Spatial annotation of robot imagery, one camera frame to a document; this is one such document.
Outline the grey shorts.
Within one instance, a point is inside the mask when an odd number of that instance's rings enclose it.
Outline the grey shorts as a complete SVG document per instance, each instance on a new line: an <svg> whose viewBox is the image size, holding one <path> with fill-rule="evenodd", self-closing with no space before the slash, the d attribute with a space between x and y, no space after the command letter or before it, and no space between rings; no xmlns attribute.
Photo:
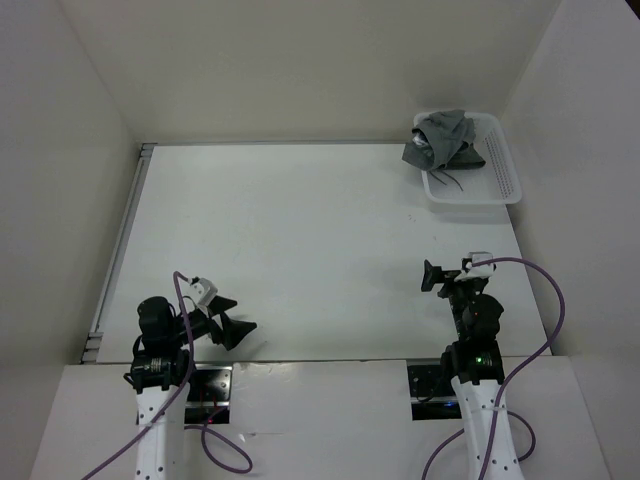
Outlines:
<svg viewBox="0 0 640 480"><path fill-rule="evenodd" d="M474 146L475 124L464 110L431 113L413 126L411 134L401 159L422 171L476 170L486 165Z"/></svg>

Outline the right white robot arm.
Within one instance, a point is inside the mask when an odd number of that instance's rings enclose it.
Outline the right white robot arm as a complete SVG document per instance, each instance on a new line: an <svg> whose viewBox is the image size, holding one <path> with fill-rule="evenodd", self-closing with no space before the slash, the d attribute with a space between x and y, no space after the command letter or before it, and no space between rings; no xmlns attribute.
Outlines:
<svg viewBox="0 0 640 480"><path fill-rule="evenodd" d="M513 442L506 398L501 392L505 373L497 343L501 303L484 293L494 268L475 268L471 254L458 270L424 262L423 292L438 286L448 301L457 340L446 347L438 370L440 385L455 397L463 420L470 479L522 479Z"/></svg>

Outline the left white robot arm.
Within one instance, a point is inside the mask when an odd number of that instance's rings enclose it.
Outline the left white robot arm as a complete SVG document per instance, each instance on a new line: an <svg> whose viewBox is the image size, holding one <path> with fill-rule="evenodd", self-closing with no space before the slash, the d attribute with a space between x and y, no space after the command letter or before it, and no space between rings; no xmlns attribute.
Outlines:
<svg viewBox="0 0 640 480"><path fill-rule="evenodd" d="M136 393L137 479L181 479L184 473L184 427L187 399L196 394L200 376L193 363L190 340L211 337L212 343L232 350L257 324L233 320L228 311L238 302L215 296L188 313L189 323L161 296L137 308L141 335L134 342L134 358L125 379Z"/></svg>

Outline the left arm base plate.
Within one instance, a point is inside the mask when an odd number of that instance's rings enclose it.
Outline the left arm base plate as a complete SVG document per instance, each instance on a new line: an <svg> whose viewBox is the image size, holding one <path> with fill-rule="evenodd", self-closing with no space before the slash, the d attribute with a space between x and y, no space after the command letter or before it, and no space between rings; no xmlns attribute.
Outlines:
<svg viewBox="0 0 640 480"><path fill-rule="evenodd" d="M198 365L185 405L186 425L222 425L230 420L231 365Z"/></svg>

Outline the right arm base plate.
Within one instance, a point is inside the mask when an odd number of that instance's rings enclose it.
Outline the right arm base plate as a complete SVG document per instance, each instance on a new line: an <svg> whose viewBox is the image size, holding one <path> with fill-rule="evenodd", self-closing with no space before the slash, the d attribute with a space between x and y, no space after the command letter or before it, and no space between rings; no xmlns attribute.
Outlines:
<svg viewBox="0 0 640 480"><path fill-rule="evenodd" d="M413 421L460 419L461 412L444 370L436 363L407 363Z"/></svg>

